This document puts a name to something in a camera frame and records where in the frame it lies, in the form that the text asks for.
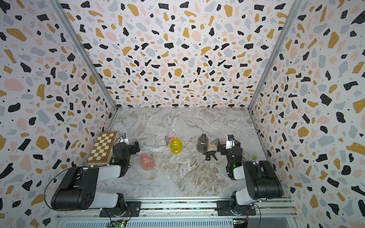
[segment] pink object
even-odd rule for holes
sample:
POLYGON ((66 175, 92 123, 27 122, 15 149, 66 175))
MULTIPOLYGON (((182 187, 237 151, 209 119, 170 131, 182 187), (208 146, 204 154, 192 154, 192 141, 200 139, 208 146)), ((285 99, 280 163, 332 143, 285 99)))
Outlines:
POLYGON ((142 154, 139 159, 139 165, 143 170, 150 171, 155 166, 155 160, 149 154, 142 154))

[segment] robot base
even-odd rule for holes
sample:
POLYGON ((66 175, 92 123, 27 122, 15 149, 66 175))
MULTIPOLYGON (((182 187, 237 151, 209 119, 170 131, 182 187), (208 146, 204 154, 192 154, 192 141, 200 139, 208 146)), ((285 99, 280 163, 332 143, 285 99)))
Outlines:
POLYGON ((234 207, 234 210, 232 210, 230 204, 231 201, 228 200, 217 201, 218 216, 238 215, 245 218, 247 216, 247 211, 249 216, 256 215, 256 210, 253 208, 253 205, 237 205, 234 207))

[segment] marble tabletop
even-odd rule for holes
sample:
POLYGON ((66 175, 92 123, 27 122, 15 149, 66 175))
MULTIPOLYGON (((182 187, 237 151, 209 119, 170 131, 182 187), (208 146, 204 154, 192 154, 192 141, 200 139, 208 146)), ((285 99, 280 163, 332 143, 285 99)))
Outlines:
POLYGON ((249 113, 244 108, 122 108, 111 131, 126 133, 137 140, 141 151, 131 156, 126 175, 98 183, 97 190, 123 193, 128 197, 230 196, 246 186, 245 181, 232 181, 226 174, 227 158, 216 153, 205 160, 196 150, 197 139, 206 134, 209 142, 227 134, 241 142, 243 157, 256 155, 265 160, 249 113), (176 134, 183 151, 172 154, 165 134, 176 134), (144 171, 139 166, 141 154, 152 155, 155 167, 144 171))

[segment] terrazzo wallpaper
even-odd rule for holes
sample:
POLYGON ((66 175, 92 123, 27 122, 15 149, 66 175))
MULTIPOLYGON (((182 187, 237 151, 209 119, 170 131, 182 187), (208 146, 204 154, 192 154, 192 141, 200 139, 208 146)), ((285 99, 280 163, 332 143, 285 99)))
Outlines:
POLYGON ((47 1, 0 7, 0 227, 51 227, 45 186, 86 164, 113 113, 47 1))
POLYGON ((365 227, 365 1, 303 1, 253 108, 303 227, 365 227))
POLYGON ((293 0, 61 0, 119 107, 248 106, 293 0))

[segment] black cable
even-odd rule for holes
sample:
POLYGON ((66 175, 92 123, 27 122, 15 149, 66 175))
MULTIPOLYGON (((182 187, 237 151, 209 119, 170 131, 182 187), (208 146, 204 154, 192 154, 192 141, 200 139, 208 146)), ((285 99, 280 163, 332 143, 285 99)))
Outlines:
POLYGON ((253 204, 253 205, 256 205, 257 208, 258 208, 258 211, 260 212, 260 221, 258 222, 258 226, 257 226, 257 228, 258 228, 260 226, 260 223, 261 223, 261 210, 260 210, 260 207, 257 204, 253 204))

